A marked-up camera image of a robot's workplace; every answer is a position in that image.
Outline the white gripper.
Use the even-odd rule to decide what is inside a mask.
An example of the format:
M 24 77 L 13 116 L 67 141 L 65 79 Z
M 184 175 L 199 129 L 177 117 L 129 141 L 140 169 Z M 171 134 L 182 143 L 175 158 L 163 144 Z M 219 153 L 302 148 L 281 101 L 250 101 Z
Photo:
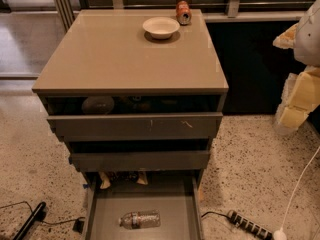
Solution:
M 298 24 L 277 36 L 273 45 L 280 49 L 294 47 L 294 58 L 309 65 L 299 74 L 290 73 L 283 87 L 274 127 L 279 134 L 288 135 L 297 131 L 320 105 L 320 0 L 311 5 Z

